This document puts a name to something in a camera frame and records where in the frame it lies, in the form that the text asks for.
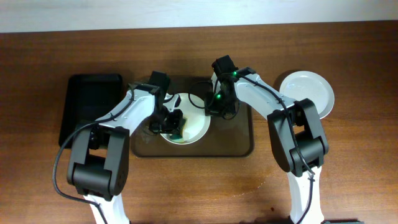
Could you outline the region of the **large brown serving tray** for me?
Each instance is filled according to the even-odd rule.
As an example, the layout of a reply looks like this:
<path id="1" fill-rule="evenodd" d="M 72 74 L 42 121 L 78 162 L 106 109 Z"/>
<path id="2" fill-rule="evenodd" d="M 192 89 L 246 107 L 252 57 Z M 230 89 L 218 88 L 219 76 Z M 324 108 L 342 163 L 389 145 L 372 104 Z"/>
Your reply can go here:
<path id="1" fill-rule="evenodd" d="M 146 121 L 131 138 L 131 152 L 137 157 L 245 157 L 253 149 L 252 110 L 245 103 L 231 120 L 212 117 L 205 135 L 191 144 L 173 144 L 152 134 Z"/>

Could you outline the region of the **green yellow sponge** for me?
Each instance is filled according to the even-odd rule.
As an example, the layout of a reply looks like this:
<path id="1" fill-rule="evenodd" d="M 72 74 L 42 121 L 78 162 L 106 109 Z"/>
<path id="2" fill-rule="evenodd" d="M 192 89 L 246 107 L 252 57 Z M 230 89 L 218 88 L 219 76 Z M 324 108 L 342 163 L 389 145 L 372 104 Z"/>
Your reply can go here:
<path id="1" fill-rule="evenodd" d="M 176 142 L 176 143 L 179 143 L 179 144 L 180 143 L 182 144 L 182 143 L 185 142 L 185 140 L 183 138 L 183 130 L 184 130 L 186 122 L 187 122 L 187 120 L 185 118 L 182 118 L 179 121 L 177 130 L 173 134 L 170 135 L 170 140 L 172 142 Z"/>

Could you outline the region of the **white plate with sauce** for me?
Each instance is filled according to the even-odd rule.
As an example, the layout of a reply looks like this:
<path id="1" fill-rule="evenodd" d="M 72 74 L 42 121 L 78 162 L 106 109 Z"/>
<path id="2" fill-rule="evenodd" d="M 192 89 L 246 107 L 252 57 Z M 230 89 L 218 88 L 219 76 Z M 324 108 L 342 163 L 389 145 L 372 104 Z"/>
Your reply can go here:
<path id="1" fill-rule="evenodd" d="M 204 107 L 204 101 L 194 95 L 188 93 L 177 93 L 171 101 L 164 102 L 164 106 L 173 111 L 180 109 L 183 112 L 183 117 L 187 120 L 183 130 L 184 143 L 176 143 L 170 140 L 170 134 L 161 134 L 161 136 L 168 142 L 179 145 L 191 144 L 202 138 L 208 128 L 210 127 L 211 118 L 205 115 L 204 109 L 195 107 L 192 102 L 200 107 Z"/>

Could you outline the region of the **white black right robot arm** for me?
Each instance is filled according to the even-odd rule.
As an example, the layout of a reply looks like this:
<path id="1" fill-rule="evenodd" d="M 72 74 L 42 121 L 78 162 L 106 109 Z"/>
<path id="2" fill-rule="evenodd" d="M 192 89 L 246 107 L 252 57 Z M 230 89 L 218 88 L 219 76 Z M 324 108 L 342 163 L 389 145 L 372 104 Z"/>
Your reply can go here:
<path id="1" fill-rule="evenodd" d="M 242 101 L 267 123 L 272 154 L 287 174 L 292 223 L 323 223 L 320 174 L 328 143 L 314 102 L 295 100 L 266 84 L 251 68 L 213 66 L 213 101 Z"/>

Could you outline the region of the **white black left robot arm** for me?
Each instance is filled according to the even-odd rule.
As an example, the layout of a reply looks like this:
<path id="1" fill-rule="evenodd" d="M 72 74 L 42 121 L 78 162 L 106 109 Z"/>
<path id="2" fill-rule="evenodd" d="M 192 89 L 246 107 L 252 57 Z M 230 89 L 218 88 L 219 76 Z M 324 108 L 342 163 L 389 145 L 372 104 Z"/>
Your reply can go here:
<path id="1" fill-rule="evenodd" d="M 148 119 L 152 134 L 182 131 L 180 110 L 167 108 L 178 98 L 167 96 L 168 81 L 129 86 L 124 99 L 108 114 L 77 128 L 66 139 L 72 145 L 67 182 L 77 201 L 90 205 L 97 223 L 129 223 L 122 190 L 129 172 L 130 137 Z"/>

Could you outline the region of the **light blue plate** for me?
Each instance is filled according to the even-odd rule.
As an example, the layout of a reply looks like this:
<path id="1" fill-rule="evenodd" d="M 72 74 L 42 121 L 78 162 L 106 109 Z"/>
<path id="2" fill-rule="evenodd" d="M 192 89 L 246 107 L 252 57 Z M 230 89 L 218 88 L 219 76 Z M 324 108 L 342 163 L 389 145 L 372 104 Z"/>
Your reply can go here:
<path id="1" fill-rule="evenodd" d="M 318 96 L 325 88 L 332 87 L 319 74 L 310 71 L 297 71 L 287 75 L 283 79 L 279 87 L 279 92 L 298 101 L 308 98 L 316 106 Z"/>

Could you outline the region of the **small black tray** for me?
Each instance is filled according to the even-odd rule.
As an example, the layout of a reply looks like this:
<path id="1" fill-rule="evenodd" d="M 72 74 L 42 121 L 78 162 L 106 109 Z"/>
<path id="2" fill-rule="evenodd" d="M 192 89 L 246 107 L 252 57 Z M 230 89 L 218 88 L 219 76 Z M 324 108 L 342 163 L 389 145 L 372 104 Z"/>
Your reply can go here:
<path id="1" fill-rule="evenodd" d="M 68 80 L 58 144 L 62 145 L 75 128 L 110 112 L 123 94 L 123 78 L 117 73 L 77 74 Z"/>

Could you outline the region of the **pink plate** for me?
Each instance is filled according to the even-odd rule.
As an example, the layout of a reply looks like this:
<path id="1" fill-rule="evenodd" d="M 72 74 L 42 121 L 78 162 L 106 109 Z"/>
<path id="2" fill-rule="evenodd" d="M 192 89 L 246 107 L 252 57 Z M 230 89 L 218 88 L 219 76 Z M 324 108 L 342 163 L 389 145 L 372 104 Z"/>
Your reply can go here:
<path id="1" fill-rule="evenodd" d="M 326 118 L 335 104 L 335 94 L 332 88 L 325 88 L 318 96 L 316 107 L 320 119 Z"/>

